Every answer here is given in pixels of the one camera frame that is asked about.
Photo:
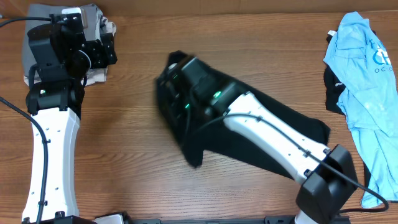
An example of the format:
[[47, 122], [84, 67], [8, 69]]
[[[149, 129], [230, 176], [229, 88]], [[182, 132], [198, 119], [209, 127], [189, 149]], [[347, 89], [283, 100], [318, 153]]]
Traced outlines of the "black t-shirt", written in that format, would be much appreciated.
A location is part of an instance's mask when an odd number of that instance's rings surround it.
[[211, 151], [302, 183], [324, 160], [330, 133], [325, 123], [194, 55], [173, 52], [167, 65], [183, 58], [194, 58], [183, 70], [190, 84], [191, 128], [188, 137], [173, 137], [189, 165], [200, 167], [204, 152]]

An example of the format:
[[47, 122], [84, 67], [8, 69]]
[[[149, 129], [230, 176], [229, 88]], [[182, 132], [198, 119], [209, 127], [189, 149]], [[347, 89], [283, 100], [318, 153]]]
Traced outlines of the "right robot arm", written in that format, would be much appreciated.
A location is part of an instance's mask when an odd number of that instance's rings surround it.
[[155, 81], [157, 104], [186, 161], [205, 151], [299, 184], [299, 212], [283, 223], [348, 223], [343, 205], [356, 190], [351, 154], [327, 145], [329, 128], [192, 55], [169, 60]]

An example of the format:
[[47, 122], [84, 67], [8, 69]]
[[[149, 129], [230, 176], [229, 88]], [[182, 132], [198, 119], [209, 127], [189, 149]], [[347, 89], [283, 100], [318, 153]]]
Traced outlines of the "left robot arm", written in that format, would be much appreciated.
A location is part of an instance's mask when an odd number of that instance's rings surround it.
[[75, 197], [75, 143], [91, 69], [117, 61], [112, 33], [87, 41], [78, 8], [28, 31], [35, 58], [26, 105], [34, 151], [23, 223], [83, 223]]

